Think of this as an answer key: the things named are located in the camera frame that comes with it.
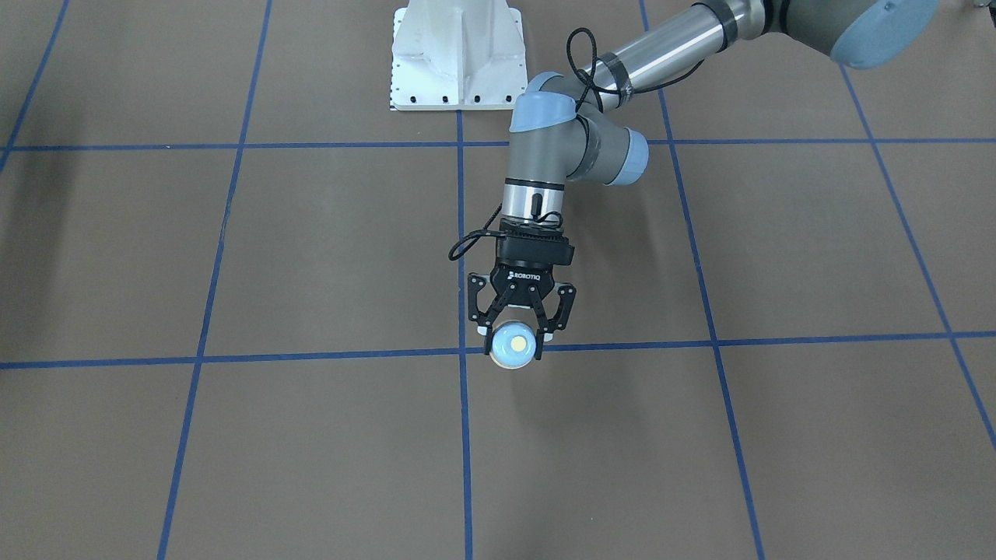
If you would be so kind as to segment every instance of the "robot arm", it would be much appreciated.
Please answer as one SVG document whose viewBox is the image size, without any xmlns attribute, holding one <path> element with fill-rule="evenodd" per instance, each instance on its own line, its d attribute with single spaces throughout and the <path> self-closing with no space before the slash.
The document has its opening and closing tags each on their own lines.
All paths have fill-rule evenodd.
<svg viewBox="0 0 996 560">
<path fill-rule="evenodd" d="M 484 353 L 504 368 L 520 368 L 543 355 L 555 331 L 567 327 L 577 290 L 554 280 L 574 247 L 561 214 L 568 181 L 631 184 L 643 174 L 649 149 L 638 132 L 606 113 L 632 97 L 677 80 L 674 76 L 740 39 L 781 32 L 853 68 L 872 68 L 894 57 L 926 27 L 937 0 L 701 0 L 619 49 L 594 57 L 574 76 L 548 72 L 530 82 L 516 102 L 509 129 L 509 163 L 502 204 L 483 229 L 450 251 L 456 260 L 481 237 L 496 238 L 495 265 L 487 277 L 468 275 L 468 316 L 484 336 Z M 588 33 L 587 29 L 579 33 Z M 497 230 L 489 230 L 501 213 Z M 491 304 L 478 307 L 490 284 Z M 551 317 L 544 300 L 556 291 Z M 497 326 L 506 307 L 532 309 L 537 328 Z"/>
</svg>

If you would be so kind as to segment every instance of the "white circle center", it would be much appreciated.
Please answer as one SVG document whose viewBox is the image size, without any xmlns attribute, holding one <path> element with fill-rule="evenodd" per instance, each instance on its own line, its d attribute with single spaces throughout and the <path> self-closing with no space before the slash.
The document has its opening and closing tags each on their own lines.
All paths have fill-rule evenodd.
<svg viewBox="0 0 996 560">
<path fill-rule="evenodd" d="M 526 337 L 519 335 L 512 339 L 511 345 L 512 350 L 522 352 L 523 350 L 526 350 L 527 346 L 529 346 L 529 342 L 526 341 Z"/>
</svg>

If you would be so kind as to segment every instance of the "grid floor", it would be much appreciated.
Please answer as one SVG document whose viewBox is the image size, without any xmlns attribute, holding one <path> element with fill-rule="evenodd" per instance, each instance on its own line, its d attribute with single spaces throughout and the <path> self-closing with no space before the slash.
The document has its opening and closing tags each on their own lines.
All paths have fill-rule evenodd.
<svg viewBox="0 0 996 560">
<path fill-rule="evenodd" d="M 443 255 L 509 114 L 391 113 L 397 0 L 0 6 L 0 556 L 992 558 L 996 32 L 739 44 L 566 199 L 505 372 Z M 530 73 L 687 2 L 519 0 Z"/>
</svg>

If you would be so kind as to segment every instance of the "white mounting plate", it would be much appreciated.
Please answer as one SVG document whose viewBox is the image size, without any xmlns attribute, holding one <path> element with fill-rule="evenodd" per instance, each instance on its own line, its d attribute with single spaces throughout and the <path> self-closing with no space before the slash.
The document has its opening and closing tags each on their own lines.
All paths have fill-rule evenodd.
<svg viewBox="0 0 996 560">
<path fill-rule="evenodd" d="M 510 110 L 526 89 L 522 14 L 505 0 L 411 0 L 393 28 L 394 111 Z"/>
</svg>

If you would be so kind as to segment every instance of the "blue joint cap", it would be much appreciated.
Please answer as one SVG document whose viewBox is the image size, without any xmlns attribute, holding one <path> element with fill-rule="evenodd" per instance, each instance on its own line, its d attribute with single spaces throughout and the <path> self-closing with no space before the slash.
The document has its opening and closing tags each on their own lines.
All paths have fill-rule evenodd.
<svg viewBox="0 0 996 560">
<path fill-rule="evenodd" d="M 527 92 L 515 102 L 508 132 L 524 133 L 573 121 L 578 114 L 574 107 L 575 101 L 563 94 Z"/>
<path fill-rule="evenodd" d="M 526 93 L 539 92 L 552 78 L 563 77 L 563 74 L 558 74 L 556 72 L 544 72 L 542 74 L 537 74 L 535 78 L 529 81 L 529 85 L 526 86 Z"/>
<path fill-rule="evenodd" d="M 525 323 L 504 323 L 491 339 L 491 359 L 506 370 L 522 368 L 533 360 L 534 354 L 536 335 Z"/>
<path fill-rule="evenodd" d="M 642 134 L 627 128 L 629 131 L 629 149 L 625 153 L 625 161 L 622 162 L 620 174 L 616 175 L 613 182 L 606 185 L 633 184 L 643 176 L 646 171 L 646 164 L 650 161 L 650 146 L 646 143 L 646 138 Z"/>
<path fill-rule="evenodd" d="M 834 44 L 830 58 L 864 70 L 901 53 L 930 23 L 938 0 L 878 0 Z"/>
</svg>

